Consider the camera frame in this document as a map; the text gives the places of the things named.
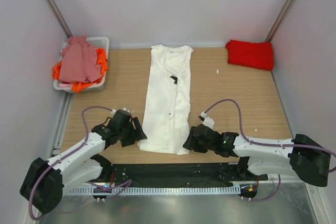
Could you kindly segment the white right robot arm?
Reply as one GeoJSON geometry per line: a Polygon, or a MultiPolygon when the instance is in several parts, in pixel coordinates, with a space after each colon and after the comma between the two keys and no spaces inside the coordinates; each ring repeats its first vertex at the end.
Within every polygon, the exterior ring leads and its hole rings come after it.
{"type": "Polygon", "coordinates": [[[183,147],[199,153],[213,151],[221,157],[238,157],[238,177],[248,180],[266,174],[298,177],[326,187],[331,154],[303,134],[285,140],[244,137],[234,132],[218,133],[200,124],[192,127],[183,147]]]}

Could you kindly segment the white printed t-shirt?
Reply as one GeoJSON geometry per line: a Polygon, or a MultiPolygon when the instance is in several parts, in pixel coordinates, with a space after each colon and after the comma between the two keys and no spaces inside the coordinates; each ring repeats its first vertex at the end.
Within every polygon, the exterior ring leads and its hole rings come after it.
{"type": "Polygon", "coordinates": [[[142,129],[147,138],[138,143],[142,151],[185,155],[191,111],[189,46],[151,47],[151,66],[142,129]]]}

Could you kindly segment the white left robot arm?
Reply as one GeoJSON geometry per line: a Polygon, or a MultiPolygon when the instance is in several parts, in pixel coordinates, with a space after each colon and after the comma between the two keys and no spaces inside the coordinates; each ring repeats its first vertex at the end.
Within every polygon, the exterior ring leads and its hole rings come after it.
{"type": "Polygon", "coordinates": [[[112,164],[102,151],[117,142],[126,147],[147,138],[137,117],[122,109],[112,113],[104,123],[86,130],[86,136],[68,150],[31,163],[19,193],[28,200],[32,219],[33,209],[43,215],[50,213],[67,192],[83,183],[106,182],[112,175],[112,164]]]}

